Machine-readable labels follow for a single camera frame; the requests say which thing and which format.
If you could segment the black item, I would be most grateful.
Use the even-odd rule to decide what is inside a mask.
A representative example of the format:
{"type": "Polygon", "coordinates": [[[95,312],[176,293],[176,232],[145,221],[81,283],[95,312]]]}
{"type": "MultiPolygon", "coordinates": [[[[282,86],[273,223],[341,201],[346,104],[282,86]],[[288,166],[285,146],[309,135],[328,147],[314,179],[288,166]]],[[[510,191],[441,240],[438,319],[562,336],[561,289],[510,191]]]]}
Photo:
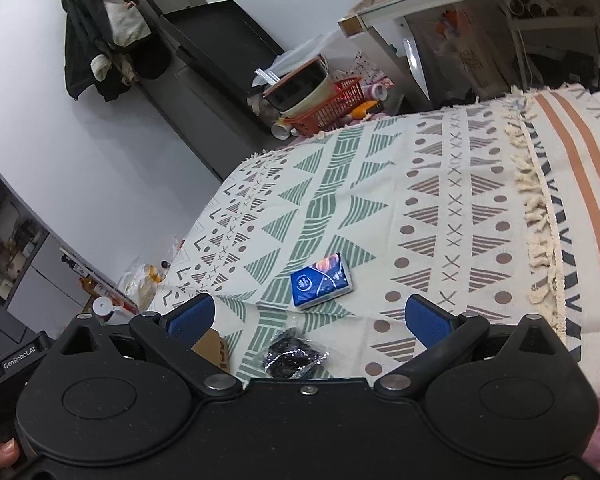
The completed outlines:
{"type": "Polygon", "coordinates": [[[315,347],[291,327],[271,341],[264,352],[262,366],[274,379],[311,379],[328,357],[327,351],[315,347]]]}

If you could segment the white bowl-shaped appliance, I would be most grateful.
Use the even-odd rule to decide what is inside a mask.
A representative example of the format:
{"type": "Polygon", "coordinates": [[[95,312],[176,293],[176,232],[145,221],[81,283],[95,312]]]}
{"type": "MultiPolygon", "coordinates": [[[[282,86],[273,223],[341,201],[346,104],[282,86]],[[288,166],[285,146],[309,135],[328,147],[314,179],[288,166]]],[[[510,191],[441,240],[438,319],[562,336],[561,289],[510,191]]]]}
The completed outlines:
{"type": "Polygon", "coordinates": [[[335,94],[332,76],[320,56],[296,68],[262,94],[279,113],[301,115],[335,94]]]}

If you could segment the patterned tasselled blanket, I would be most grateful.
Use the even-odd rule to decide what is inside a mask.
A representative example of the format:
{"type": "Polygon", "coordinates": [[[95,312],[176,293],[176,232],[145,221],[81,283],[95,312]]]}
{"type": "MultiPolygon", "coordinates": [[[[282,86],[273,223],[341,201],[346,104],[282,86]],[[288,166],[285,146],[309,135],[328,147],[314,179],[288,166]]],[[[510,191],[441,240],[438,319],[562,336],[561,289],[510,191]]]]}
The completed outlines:
{"type": "Polygon", "coordinates": [[[318,377],[375,378],[422,350],[405,325],[414,294],[494,324],[542,315],[528,298],[540,279],[528,255],[532,191],[517,179],[523,105],[513,94],[378,119],[246,160],[190,230],[151,307],[166,314],[210,295],[241,380],[264,375],[264,352],[291,327],[329,353],[318,377]],[[295,308],[290,274],[335,252],[352,292],[295,308]]]}

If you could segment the white round bottle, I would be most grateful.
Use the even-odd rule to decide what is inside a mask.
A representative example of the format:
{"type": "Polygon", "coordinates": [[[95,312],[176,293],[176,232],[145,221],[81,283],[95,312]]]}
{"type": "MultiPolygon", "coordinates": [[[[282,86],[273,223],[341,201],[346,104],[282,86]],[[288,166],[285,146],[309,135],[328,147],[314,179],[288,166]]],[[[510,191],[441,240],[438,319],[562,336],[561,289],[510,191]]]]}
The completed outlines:
{"type": "Polygon", "coordinates": [[[114,313],[114,303],[107,296],[99,296],[92,303],[92,311],[100,318],[108,318],[114,313]]]}

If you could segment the hanging dark clothes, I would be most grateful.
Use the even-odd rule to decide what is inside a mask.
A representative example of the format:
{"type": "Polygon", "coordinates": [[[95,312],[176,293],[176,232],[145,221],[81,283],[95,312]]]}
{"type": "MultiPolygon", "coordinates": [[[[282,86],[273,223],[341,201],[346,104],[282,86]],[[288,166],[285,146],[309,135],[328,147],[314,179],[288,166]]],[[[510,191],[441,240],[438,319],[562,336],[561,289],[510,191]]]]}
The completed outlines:
{"type": "Polygon", "coordinates": [[[94,88],[104,101],[114,101],[170,66],[171,51],[146,21],[138,0],[61,0],[61,5],[65,86],[73,99],[94,88]]]}

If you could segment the red plastic basket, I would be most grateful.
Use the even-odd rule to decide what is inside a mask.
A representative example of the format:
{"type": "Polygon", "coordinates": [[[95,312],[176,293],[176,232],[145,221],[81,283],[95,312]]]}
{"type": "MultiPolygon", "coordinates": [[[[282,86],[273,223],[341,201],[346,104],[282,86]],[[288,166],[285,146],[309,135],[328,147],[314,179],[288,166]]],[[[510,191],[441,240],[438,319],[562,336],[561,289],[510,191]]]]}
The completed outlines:
{"type": "Polygon", "coordinates": [[[364,102],[361,77],[349,77],[334,83],[336,93],[313,110],[299,116],[285,118],[284,123],[295,128],[302,136],[313,136],[336,127],[341,118],[364,102]]]}

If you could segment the cardboard box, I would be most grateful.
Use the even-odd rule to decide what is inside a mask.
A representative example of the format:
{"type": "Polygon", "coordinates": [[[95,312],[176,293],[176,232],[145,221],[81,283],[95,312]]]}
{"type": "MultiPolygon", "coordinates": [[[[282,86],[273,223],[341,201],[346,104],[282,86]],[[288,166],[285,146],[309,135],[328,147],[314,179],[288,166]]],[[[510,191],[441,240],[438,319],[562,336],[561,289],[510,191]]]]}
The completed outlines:
{"type": "Polygon", "coordinates": [[[230,356],[225,340],[213,328],[209,328],[192,347],[193,352],[223,372],[230,372],[230,356]]]}

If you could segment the blue tissue pack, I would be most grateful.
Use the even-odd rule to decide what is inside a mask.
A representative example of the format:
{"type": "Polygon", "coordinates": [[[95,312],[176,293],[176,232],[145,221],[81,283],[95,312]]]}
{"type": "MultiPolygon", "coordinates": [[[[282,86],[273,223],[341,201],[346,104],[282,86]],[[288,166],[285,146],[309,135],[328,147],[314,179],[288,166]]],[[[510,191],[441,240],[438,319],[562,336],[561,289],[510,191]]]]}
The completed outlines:
{"type": "Polygon", "coordinates": [[[294,307],[313,308],[353,290],[347,263],[339,252],[290,274],[290,291],[294,307]]]}

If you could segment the dark cabinet shelf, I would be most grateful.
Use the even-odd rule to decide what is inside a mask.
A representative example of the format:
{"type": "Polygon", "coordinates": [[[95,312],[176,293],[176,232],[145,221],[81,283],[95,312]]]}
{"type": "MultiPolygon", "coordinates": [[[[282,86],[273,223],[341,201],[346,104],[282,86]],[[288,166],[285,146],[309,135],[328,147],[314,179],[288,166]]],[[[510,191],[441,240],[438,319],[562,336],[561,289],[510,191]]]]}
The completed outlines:
{"type": "Polygon", "coordinates": [[[0,180],[0,305],[6,307],[48,231],[0,180]]]}

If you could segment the striped orange blanket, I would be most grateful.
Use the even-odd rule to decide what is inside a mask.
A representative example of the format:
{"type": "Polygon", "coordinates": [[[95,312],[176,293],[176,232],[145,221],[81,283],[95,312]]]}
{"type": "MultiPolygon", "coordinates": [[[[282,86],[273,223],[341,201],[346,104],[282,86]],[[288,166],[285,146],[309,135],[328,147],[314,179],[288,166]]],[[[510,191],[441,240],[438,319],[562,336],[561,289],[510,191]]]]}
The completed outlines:
{"type": "Polygon", "coordinates": [[[580,86],[524,96],[528,298],[600,393],[600,102],[580,86]]]}

